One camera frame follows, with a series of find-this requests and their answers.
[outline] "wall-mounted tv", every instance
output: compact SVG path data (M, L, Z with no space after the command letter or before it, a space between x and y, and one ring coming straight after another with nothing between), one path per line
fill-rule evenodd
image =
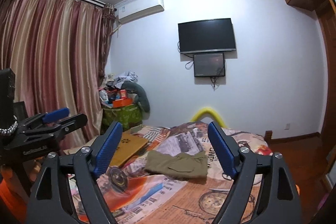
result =
M230 18L179 23L178 36L182 54L236 50Z

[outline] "baseboard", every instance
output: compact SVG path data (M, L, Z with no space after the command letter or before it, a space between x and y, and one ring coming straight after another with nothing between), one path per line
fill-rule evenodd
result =
M266 131L264 140L267 144L276 144L276 143L287 143L287 142L293 142L293 141L299 141L299 140L304 140L308 138L313 138L313 137L320 137L319 132L311 133L311 134L306 134L306 135L300 135L300 136L294 136L294 137L289 137L289 138L280 138L280 139L272 139L272 131Z

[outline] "blue gripper pad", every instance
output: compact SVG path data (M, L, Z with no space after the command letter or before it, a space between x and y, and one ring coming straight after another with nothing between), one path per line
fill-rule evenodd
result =
M226 136L216 122L209 124L208 137L225 174L235 179L239 172L238 167L240 164L238 144L232 137Z
M69 114L70 114L70 110L67 107L61 108L61 109L45 114L45 116L42 118L42 121L44 123L56 122L60 119L64 119L65 117L68 117Z
M96 138L91 145L91 173L97 179L100 175L105 174L111 159L116 151L123 127L119 122L113 122L106 130L105 134Z

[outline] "metal screw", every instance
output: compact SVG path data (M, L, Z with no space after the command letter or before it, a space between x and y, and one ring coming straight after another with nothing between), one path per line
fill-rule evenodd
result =
M81 148L81 152L82 152L82 153L87 153L87 152L90 151L90 149L91 149L91 148L90 148L89 146L84 146L84 147Z
M56 156L56 153L55 152L50 152L49 154L48 154L48 158L49 159L52 159L52 158L54 158Z
M275 152L274 155L277 159L282 159L282 154L281 153Z
M248 147L246 147L246 146L242 146L242 147L240 148L240 151L241 151L242 153L248 153L248 152L250 152L250 149L249 149Z

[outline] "wooden door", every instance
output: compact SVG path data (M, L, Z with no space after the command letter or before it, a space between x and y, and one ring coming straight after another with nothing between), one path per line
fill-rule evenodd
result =
M336 144L336 16L330 4L318 11L318 16L328 62L328 100L321 138L330 151Z

